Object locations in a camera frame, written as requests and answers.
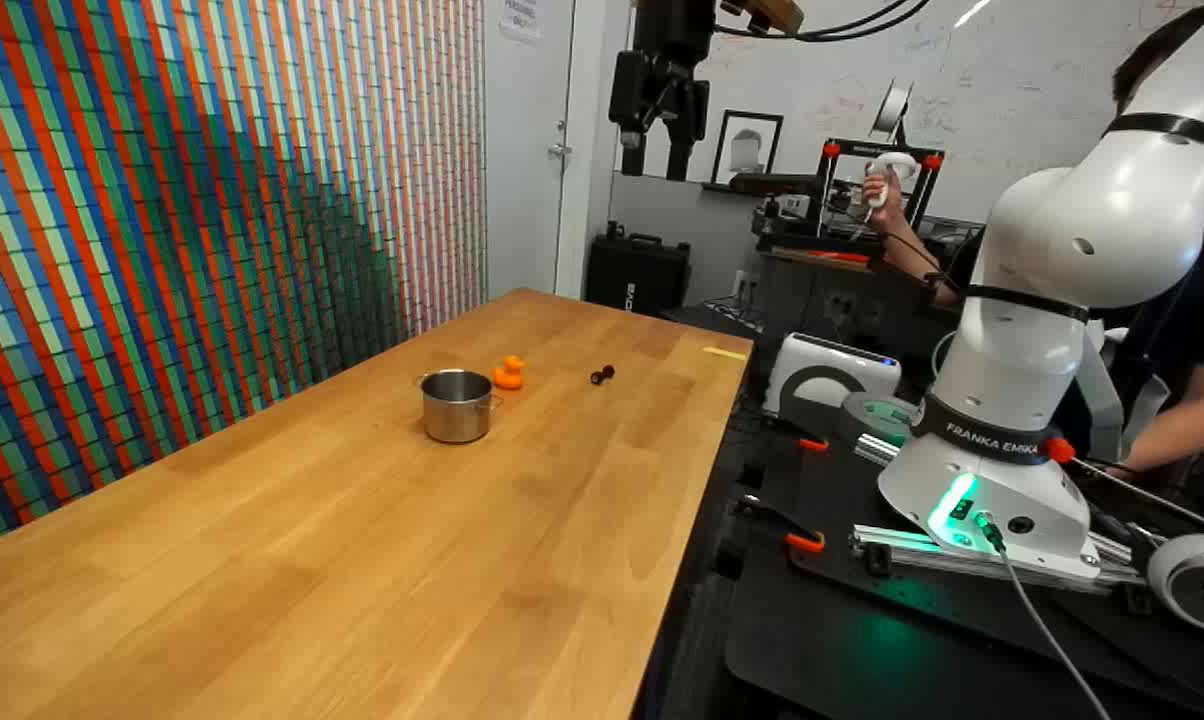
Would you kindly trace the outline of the person's raised hand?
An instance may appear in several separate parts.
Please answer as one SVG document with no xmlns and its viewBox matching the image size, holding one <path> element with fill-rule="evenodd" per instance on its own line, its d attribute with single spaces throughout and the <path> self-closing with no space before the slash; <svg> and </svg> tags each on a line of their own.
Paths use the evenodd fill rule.
<svg viewBox="0 0 1204 720">
<path fill-rule="evenodd" d="M 906 234 L 908 233 L 908 199 L 899 193 L 899 181 L 893 168 L 872 168 L 864 176 L 864 199 L 867 199 L 867 218 L 889 233 L 889 234 Z"/>
</svg>

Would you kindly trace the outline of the person's forearm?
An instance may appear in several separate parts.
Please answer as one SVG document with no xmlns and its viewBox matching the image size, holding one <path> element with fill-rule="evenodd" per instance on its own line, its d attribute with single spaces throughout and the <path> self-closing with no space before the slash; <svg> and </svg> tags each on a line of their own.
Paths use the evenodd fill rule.
<svg viewBox="0 0 1204 720">
<path fill-rule="evenodd" d="M 921 285 L 921 295 L 932 309 L 958 313 L 960 295 L 954 290 L 942 260 L 926 246 L 917 229 L 908 218 L 889 218 L 885 222 L 885 264 L 908 280 Z"/>
</svg>

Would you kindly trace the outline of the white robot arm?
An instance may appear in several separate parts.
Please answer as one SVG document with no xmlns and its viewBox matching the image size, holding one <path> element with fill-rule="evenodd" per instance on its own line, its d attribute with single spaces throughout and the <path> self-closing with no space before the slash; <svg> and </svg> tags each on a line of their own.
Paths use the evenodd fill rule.
<svg viewBox="0 0 1204 720">
<path fill-rule="evenodd" d="M 976 551 L 976 516 L 1023 518 L 1012 555 L 1086 566 L 1088 499 L 1046 452 L 1047 424 L 1092 347 L 1088 317 L 1178 289 L 1199 250 L 1204 18 L 1165 42 L 1079 162 L 1006 187 L 958 339 L 881 495 L 942 549 Z"/>
</svg>

